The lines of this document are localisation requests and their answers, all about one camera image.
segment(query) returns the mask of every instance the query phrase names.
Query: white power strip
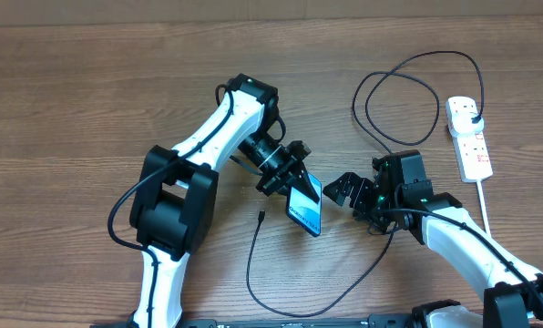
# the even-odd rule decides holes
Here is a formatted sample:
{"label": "white power strip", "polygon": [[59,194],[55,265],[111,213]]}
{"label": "white power strip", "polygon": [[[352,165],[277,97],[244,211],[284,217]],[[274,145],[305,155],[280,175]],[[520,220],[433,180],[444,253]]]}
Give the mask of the white power strip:
{"label": "white power strip", "polygon": [[448,128],[454,141],[457,166],[464,182],[475,182],[480,198],[484,228],[490,236],[487,208],[482,190],[482,180],[492,175],[492,165],[484,139],[484,119],[477,123],[472,118],[477,115],[476,101],[469,97],[451,97],[446,102]]}

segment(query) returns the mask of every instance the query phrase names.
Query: power socket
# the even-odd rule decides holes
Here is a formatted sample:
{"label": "power socket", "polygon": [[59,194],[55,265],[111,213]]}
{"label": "power socket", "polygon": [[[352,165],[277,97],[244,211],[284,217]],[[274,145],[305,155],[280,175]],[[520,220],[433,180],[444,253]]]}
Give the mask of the power socket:
{"label": "power socket", "polygon": [[484,119],[472,122],[478,115],[476,101],[469,97],[451,97],[446,102],[446,114],[462,181],[476,182],[490,177],[492,166],[482,133]]}
{"label": "power socket", "polygon": [[476,182],[492,175],[492,165],[482,132],[452,137],[452,140],[462,181]]}
{"label": "power socket", "polygon": [[484,118],[477,123],[472,119],[478,116],[476,101],[469,97],[451,97],[446,102],[447,126],[452,137],[482,132]]}

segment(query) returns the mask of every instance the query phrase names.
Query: black power cord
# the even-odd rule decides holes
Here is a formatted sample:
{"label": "black power cord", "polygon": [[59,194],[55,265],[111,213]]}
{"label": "black power cord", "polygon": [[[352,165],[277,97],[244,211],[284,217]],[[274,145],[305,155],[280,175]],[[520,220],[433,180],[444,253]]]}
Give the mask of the black power cord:
{"label": "black power cord", "polygon": [[[387,150],[387,152],[389,152],[389,154],[391,154],[393,152],[383,143],[383,141],[381,141],[376,135],[374,135],[371,131],[369,131],[361,123],[359,118],[356,116],[356,110],[354,109],[354,106],[355,106],[355,102],[356,102],[356,98],[358,96],[358,93],[361,90],[361,87],[363,86],[364,82],[369,77],[372,77],[372,76],[375,76],[375,75],[384,75],[384,77],[381,77],[381,79],[374,85],[373,89],[369,93],[369,96],[366,98],[366,100],[364,102],[364,113],[366,114],[366,118],[368,119],[371,126],[375,129],[375,131],[377,131],[381,136],[383,136],[383,137],[385,137],[385,138],[387,138],[387,139],[389,139],[389,140],[391,140],[391,141],[393,141],[395,143],[398,143],[398,144],[404,145],[404,146],[417,146],[417,145],[423,143],[424,141],[426,141],[429,138],[429,136],[432,134],[432,132],[434,132],[435,125],[437,124],[437,120],[439,119],[439,97],[437,96],[436,92],[429,85],[427,85],[427,83],[424,82],[423,80],[421,80],[421,79],[419,79],[417,77],[412,77],[412,76],[409,76],[409,75],[406,75],[406,74],[400,74],[400,73],[395,73],[395,72],[399,68],[401,68],[403,65],[407,64],[409,61],[411,61],[413,59],[419,58],[421,56],[429,56],[429,55],[435,55],[435,54],[456,54],[456,55],[464,56],[472,63],[472,65],[474,65],[474,69],[476,70],[476,73],[478,75],[478,80],[480,81],[480,112],[478,113],[478,115],[475,118],[472,118],[472,121],[474,123],[477,123],[482,118],[482,112],[484,111],[484,81],[482,79],[482,73],[480,72],[480,68],[478,67],[478,64],[476,63],[476,61],[471,56],[469,56],[469,55],[467,55],[465,53],[459,52],[459,51],[431,51],[431,52],[426,52],[426,53],[423,53],[423,54],[411,56],[411,57],[407,58],[406,60],[404,60],[401,64],[397,65],[396,67],[394,67],[392,70],[390,70],[388,72],[384,72],[384,71],[373,72],[373,73],[369,74],[368,76],[366,76],[363,79],[363,81],[361,81],[361,83],[359,84],[359,86],[356,89],[356,91],[354,92],[354,96],[353,96],[352,111],[353,111],[353,116],[354,116],[354,119],[356,120],[356,123],[358,123],[358,125],[366,133],[368,133],[369,136],[373,137],[373,139],[375,139],[379,144],[381,144],[381,146],[383,146],[383,148],[385,148],[385,150]],[[432,124],[432,127],[429,129],[429,132],[427,132],[425,137],[421,138],[420,140],[417,140],[415,142],[408,142],[408,141],[402,141],[402,140],[393,138],[393,137],[387,135],[386,133],[384,133],[381,129],[379,129],[375,125],[373,120],[371,119],[371,116],[369,115],[369,100],[371,99],[371,96],[373,95],[375,90],[383,83],[383,81],[385,81],[390,76],[404,77],[404,78],[410,79],[410,80],[412,80],[414,82],[417,82],[417,83],[421,84],[422,86],[426,87],[429,91],[431,91],[431,93],[435,97],[437,110],[435,112],[434,123]]]}
{"label": "black power cord", "polygon": [[433,212],[426,211],[426,210],[390,209],[390,210],[380,210],[380,212],[381,213],[396,213],[396,212],[398,213],[398,212],[402,212],[402,213],[414,213],[414,214],[420,214],[420,215],[425,215],[425,216],[432,216],[434,218],[444,220],[444,221],[446,221],[448,223],[451,223],[451,224],[459,227],[461,230],[468,231],[471,235],[476,237],[476,239],[478,239],[480,242],[482,242],[484,244],[484,246],[486,246],[487,249],[490,252],[492,252],[498,258],[498,260],[501,261],[507,267],[507,269],[509,269],[515,276],[517,276],[517,278],[519,278],[525,284],[528,291],[533,295],[533,297],[535,298],[535,300],[538,302],[541,309],[543,310],[543,297],[537,292],[537,290],[530,283],[530,281],[514,266],[514,264],[511,261],[507,260],[507,258],[505,258],[504,255],[502,255],[502,253],[500,251],[498,251],[492,245],[492,243],[490,243],[490,241],[488,241],[486,238],[484,238],[480,233],[478,233],[478,231],[475,231],[474,229],[468,227],[467,224],[465,224],[463,222],[460,222],[460,221],[457,221],[457,220],[454,220],[454,219],[450,219],[450,218],[448,218],[448,217],[446,217],[444,215],[440,215],[440,214],[433,213]]}
{"label": "black power cord", "polygon": [[[217,90],[219,90],[221,87],[225,87],[225,85],[217,86]],[[156,280],[157,280],[158,272],[159,272],[159,261],[158,261],[158,258],[156,257],[156,254],[153,251],[151,251],[148,248],[147,245],[142,246],[142,245],[138,245],[138,244],[135,244],[135,243],[132,243],[132,242],[129,242],[129,241],[124,241],[124,240],[120,239],[116,235],[116,233],[114,232],[114,219],[116,218],[116,214],[118,213],[119,208],[141,186],[143,186],[149,180],[156,178],[158,175],[163,174],[164,172],[168,171],[169,169],[172,169],[172,167],[174,165],[176,165],[176,163],[178,161],[187,159],[188,157],[190,157],[191,155],[193,155],[194,153],[199,151],[207,142],[209,142],[209,140],[211,140],[217,134],[217,132],[219,132],[221,130],[221,128],[225,125],[225,123],[229,120],[229,118],[233,114],[233,108],[235,106],[232,93],[229,90],[226,90],[226,92],[229,94],[229,99],[230,99],[229,110],[227,110],[227,114],[225,115],[223,120],[219,123],[219,125],[215,129],[213,129],[211,131],[211,133],[207,137],[205,137],[205,139],[198,142],[197,145],[193,149],[191,149],[189,152],[187,152],[186,154],[184,154],[182,156],[179,156],[176,160],[170,162],[169,164],[165,165],[164,167],[162,167],[160,169],[157,169],[156,171],[154,171],[150,175],[148,175],[146,178],[140,180],[134,186],[132,186],[128,191],[126,191],[126,193],[124,193],[122,195],[122,197],[119,198],[119,200],[116,202],[116,204],[111,209],[111,211],[109,212],[109,215],[108,215],[108,233],[109,233],[109,237],[111,237],[111,239],[113,241],[115,241],[119,245],[122,245],[124,247],[128,247],[128,248],[130,248],[132,250],[144,251],[145,253],[147,253],[152,258],[152,266],[154,267],[154,270],[152,272],[152,283],[150,284],[148,309],[147,309],[147,312],[148,312],[148,327],[149,328],[152,327],[152,310],[153,310],[152,302],[154,301],[154,291],[156,289]]]}
{"label": "black power cord", "polygon": [[354,282],[346,291],[344,291],[336,300],[334,300],[334,302],[332,302],[330,305],[326,306],[325,308],[323,308],[320,311],[317,311],[315,313],[294,314],[294,313],[287,313],[287,312],[284,312],[284,311],[279,311],[279,310],[273,309],[272,307],[270,307],[270,306],[266,305],[265,303],[263,303],[262,301],[260,301],[257,298],[257,296],[255,296],[253,291],[251,290],[251,285],[250,285],[251,256],[253,255],[253,249],[255,248],[255,242],[257,240],[257,235],[260,233],[261,223],[263,222],[264,218],[265,218],[265,212],[260,211],[260,216],[258,217],[257,228],[255,229],[255,233],[253,234],[253,241],[251,242],[250,257],[247,260],[247,270],[245,272],[245,281],[247,282],[247,290],[250,292],[251,298],[256,303],[258,303],[262,308],[264,308],[264,309],[266,309],[268,311],[271,311],[273,313],[276,313],[276,314],[279,314],[279,315],[284,315],[284,316],[289,316],[289,317],[292,317],[292,318],[310,318],[310,317],[313,317],[313,316],[316,316],[316,315],[326,313],[328,310],[332,309],[338,302],[341,301],[341,299],[344,298],[344,296],[346,296],[346,294],[348,294],[354,287],[356,287],[356,285],[361,283],[361,281],[364,279],[364,277],[369,275],[369,273],[371,273],[371,271],[374,269],[375,266],[377,266],[379,261],[384,257],[384,254],[389,249],[389,245],[391,245],[391,241],[393,240],[393,235],[394,235],[393,233],[390,233],[389,240],[387,240],[387,243],[385,244],[383,250],[381,251],[381,254],[379,254],[379,257],[377,257],[377,259],[373,262],[371,267],[369,267],[369,269],[366,272],[364,272],[363,275],[360,276],[359,279],[356,280],[356,282]]}

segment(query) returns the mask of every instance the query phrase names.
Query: wood grain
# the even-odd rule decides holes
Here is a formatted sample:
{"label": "wood grain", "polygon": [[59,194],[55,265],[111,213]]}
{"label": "wood grain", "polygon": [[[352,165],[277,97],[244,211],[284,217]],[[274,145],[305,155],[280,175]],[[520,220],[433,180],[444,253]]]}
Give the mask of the wood grain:
{"label": "wood grain", "polygon": [[0,0],[2,27],[425,15],[543,15],[543,0]]}
{"label": "wood grain", "polygon": [[[328,183],[346,171],[369,176],[371,157],[384,154],[351,117],[360,80],[438,49],[466,52],[482,69],[493,236],[543,270],[543,16],[0,28],[0,327],[87,327],[124,320],[136,308],[141,256],[107,236],[108,211],[137,180],[150,147],[182,141],[212,113],[219,83],[243,72],[276,86],[286,140],[310,146],[306,165]],[[431,84],[442,101],[479,98],[476,73],[462,57],[425,57],[403,71]],[[416,140],[434,119],[435,101],[417,84],[391,79],[370,109],[383,130]],[[476,187],[460,182],[445,125],[442,113],[418,147],[428,176],[480,222]],[[280,319],[245,288],[260,209],[268,215],[252,286],[284,311],[324,307],[386,242],[328,199],[314,239],[285,217],[283,197],[264,197],[256,182],[233,164],[221,173],[213,226],[187,272],[188,317]],[[116,228],[133,240],[127,212]],[[407,312],[446,298],[482,308],[449,264],[402,232],[324,316]]]}

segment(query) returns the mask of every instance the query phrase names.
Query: white power cable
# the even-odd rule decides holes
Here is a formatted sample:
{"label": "white power cable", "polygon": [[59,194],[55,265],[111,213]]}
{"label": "white power cable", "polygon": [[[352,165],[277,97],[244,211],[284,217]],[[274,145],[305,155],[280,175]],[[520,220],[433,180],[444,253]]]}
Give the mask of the white power cable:
{"label": "white power cable", "polygon": [[484,231],[487,232],[488,237],[492,237],[490,234],[490,224],[488,223],[487,204],[484,201],[484,191],[482,191],[482,180],[476,181],[476,187],[478,189],[478,198],[480,199],[480,209],[482,210],[482,221],[484,222]]}

